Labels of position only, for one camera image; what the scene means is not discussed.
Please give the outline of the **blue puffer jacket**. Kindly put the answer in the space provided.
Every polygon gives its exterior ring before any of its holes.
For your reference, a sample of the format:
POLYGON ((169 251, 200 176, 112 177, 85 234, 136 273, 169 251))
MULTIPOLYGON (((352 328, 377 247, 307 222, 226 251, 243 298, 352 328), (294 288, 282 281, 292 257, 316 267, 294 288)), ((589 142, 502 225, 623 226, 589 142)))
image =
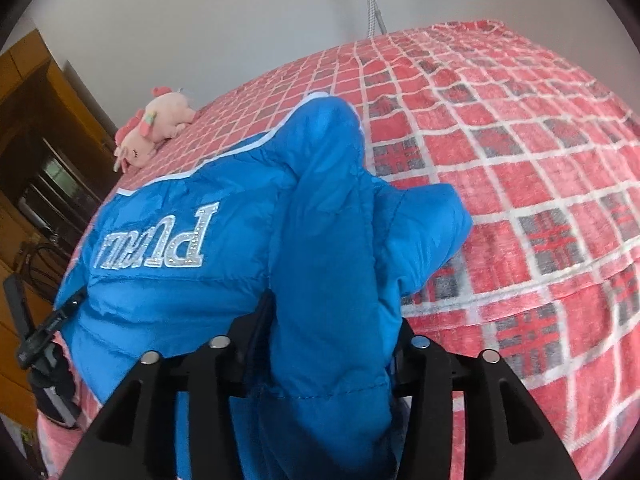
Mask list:
POLYGON ((400 190, 363 166, 360 120, 318 94, 190 174, 106 203, 58 292, 62 329, 105 402, 145 351, 197 349, 276 297, 269 370, 231 404, 249 479, 387 479, 401 300, 472 219, 448 184, 400 190))

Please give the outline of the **black metal chair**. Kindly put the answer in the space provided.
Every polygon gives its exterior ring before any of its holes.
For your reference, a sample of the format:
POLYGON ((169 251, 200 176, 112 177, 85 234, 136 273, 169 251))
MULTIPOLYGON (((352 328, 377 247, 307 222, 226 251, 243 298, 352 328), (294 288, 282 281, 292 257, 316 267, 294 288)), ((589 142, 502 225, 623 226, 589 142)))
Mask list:
POLYGON ((12 268, 40 297, 53 302, 69 262, 70 256, 53 244, 23 242, 12 268))

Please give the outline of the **wooden wardrobe cabinet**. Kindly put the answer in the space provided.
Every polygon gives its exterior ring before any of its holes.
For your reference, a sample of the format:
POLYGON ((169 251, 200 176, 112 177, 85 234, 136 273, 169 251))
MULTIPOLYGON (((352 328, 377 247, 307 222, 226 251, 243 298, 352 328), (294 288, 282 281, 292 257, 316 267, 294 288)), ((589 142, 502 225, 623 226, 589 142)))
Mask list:
MULTIPOLYGON (((72 256, 117 179, 112 146, 39 32, 2 53, 1 413, 26 428, 35 426, 36 401, 16 362, 20 338, 2 283, 16 274, 12 264, 23 242, 50 243, 72 256)), ((40 323, 52 302, 23 283, 32 319, 40 323)))

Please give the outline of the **pink unicorn plush toy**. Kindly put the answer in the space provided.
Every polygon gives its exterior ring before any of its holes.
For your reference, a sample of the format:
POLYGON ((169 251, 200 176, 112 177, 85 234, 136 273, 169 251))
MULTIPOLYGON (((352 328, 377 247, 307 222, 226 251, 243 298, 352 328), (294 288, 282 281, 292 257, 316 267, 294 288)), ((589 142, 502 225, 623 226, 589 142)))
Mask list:
POLYGON ((152 97, 115 133, 115 172, 126 174, 130 167, 144 167, 166 141, 175 139, 194 121, 196 111, 181 91, 156 87, 152 97))

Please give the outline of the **red plaid bed sheet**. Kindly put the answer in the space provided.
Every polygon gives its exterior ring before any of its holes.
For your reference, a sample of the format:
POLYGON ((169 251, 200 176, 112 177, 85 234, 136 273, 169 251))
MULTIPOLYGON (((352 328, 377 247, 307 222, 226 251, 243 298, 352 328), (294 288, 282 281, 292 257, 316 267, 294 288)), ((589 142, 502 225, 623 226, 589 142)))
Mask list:
MULTIPOLYGON (((638 115, 499 22, 409 29, 302 58, 216 99, 128 169, 102 207, 190 174, 318 94, 357 114, 367 172, 400 190, 448 184, 471 216, 460 249, 402 298, 401 325, 452 353, 500 353, 580 478, 600 478, 639 422, 638 115)), ((100 402, 70 366, 78 428, 38 419, 55 478, 110 397, 100 402)))

